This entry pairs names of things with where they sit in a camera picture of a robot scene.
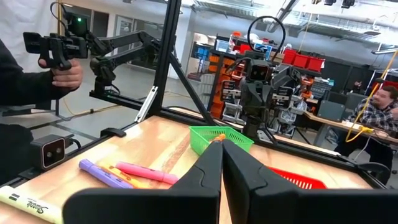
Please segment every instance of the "floor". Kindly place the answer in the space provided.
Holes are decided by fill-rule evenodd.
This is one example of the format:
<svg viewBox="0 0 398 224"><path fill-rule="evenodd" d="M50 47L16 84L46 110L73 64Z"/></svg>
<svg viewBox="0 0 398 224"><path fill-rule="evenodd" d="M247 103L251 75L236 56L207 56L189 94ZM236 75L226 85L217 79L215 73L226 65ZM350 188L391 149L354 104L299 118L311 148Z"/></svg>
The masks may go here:
<svg viewBox="0 0 398 224"><path fill-rule="evenodd" d="M20 124L33 128L32 132L35 138L41 138L48 134L61 136L74 134L75 138L83 145L98 138L102 129L109 127L121 128L131 124L138 111L123 107L115 107L86 116L74 116L90 109L100 109L113 105L89 97L88 93L94 87L95 76L91 72L87 60L81 60L81 64L85 70L85 77L81 87L60 100L60 115L66 119L60 119L52 113L37 113L25 116L3 117L0 118L1 123ZM121 90L121 94L135 99L144 99L154 81L153 71L130 65L120 66L114 72L116 74L114 84ZM182 106L197 110L181 82L172 78L167 80L163 105ZM304 135L310 142L313 142L316 133L307 131ZM304 142L298 133L295 133L293 139ZM325 140L322 147L333 150L336 146ZM72 146L68 148L68 152L74 149L75 147ZM351 156L356 157L358 152L356 151ZM369 156L365 152L361 153L357 158L357 161L366 162L368 160ZM393 163L393 169L398 169L398 157L394 158ZM398 175L392 175L388 185L398 188Z"/></svg>

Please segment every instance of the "human hand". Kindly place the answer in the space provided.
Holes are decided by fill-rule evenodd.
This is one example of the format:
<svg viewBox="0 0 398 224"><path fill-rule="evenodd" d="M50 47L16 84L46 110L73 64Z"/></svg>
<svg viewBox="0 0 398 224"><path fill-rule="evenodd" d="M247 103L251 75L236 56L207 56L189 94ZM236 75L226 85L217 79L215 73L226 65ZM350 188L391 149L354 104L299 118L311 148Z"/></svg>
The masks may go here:
<svg viewBox="0 0 398 224"><path fill-rule="evenodd" d="M80 66L80 62L75 59L69 60L72 67L69 70L61 71L55 68L51 68L54 74L52 84L58 87L65 87L71 90L76 90L83 81L83 69ZM46 66L45 60L40 59L39 64Z"/></svg>
<svg viewBox="0 0 398 224"><path fill-rule="evenodd" d="M394 119L398 119L398 108L392 109L392 110L391 110L391 113L392 113L392 117L393 117Z"/></svg>

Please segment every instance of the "pink highlighter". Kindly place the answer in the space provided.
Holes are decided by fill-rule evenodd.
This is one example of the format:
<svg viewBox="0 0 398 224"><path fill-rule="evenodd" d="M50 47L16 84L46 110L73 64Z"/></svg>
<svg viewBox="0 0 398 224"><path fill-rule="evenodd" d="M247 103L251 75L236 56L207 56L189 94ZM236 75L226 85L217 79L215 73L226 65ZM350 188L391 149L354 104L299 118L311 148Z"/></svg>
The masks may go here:
<svg viewBox="0 0 398 224"><path fill-rule="evenodd" d="M175 184L178 181L178 177L176 175L167 174L159 170L153 170L134 164L129 164L127 162L118 162L116 164L116 168L130 175L145 177L151 180L158 180L168 184Z"/></svg>

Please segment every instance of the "plaid shirt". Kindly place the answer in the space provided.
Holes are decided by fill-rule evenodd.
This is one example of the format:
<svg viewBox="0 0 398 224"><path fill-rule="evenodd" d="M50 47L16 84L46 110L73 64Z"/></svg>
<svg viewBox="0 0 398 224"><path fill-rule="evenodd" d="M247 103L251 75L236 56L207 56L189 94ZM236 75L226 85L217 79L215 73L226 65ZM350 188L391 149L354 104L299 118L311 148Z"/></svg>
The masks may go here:
<svg viewBox="0 0 398 224"><path fill-rule="evenodd" d="M362 102L355 108L355 111L352 115L348 117L351 122L354 122L358 113L364 108L366 103L366 99L363 99ZM391 109L398 108L398 102L391 103L383 110L374 105L373 100L371 99L368 107L365 108L362 115L359 117L358 121L361 124L364 124L373 128L380 128L387 132L398 132L398 120L392 117Z"/></svg>

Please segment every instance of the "yellow highlighter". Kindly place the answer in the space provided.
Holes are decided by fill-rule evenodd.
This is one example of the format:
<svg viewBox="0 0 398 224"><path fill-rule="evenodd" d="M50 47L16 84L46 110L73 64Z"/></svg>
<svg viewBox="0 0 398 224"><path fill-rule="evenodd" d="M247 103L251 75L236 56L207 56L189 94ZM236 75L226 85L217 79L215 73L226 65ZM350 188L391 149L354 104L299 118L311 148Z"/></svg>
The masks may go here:
<svg viewBox="0 0 398 224"><path fill-rule="evenodd" d="M125 172L119 170L118 168L116 168L115 166L111 166L105 162L100 162L99 164L97 164L101 169L103 169L106 172L109 172L110 174L115 175L116 177L119 177L120 179L124 180L125 182L129 183L130 185L132 185L134 188L137 189L148 189L148 186L146 186L145 184L139 182L136 179L133 179L132 177L130 177L128 174L126 174Z"/></svg>
<svg viewBox="0 0 398 224"><path fill-rule="evenodd" d="M0 201L47 222L55 224L63 223L60 208L21 194L17 189L13 189L10 186L0 188Z"/></svg>

